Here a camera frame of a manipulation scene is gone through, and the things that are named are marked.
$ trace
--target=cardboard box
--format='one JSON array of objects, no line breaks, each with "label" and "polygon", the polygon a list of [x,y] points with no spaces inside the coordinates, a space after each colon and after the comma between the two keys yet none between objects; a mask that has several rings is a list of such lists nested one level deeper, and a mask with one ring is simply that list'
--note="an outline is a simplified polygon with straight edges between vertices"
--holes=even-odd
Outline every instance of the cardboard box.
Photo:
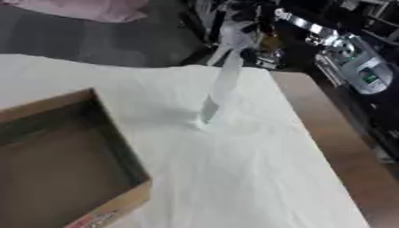
[{"label": "cardboard box", "polygon": [[0,111],[2,227],[103,227],[151,181],[88,89]]}]

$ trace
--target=table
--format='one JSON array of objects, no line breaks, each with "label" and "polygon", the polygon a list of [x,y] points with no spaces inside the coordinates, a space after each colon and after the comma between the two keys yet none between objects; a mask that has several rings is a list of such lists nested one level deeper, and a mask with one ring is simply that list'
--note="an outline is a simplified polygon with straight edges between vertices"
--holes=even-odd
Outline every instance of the table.
[{"label": "table", "polygon": [[398,227],[399,184],[371,148],[310,77],[273,76],[371,227]]}]

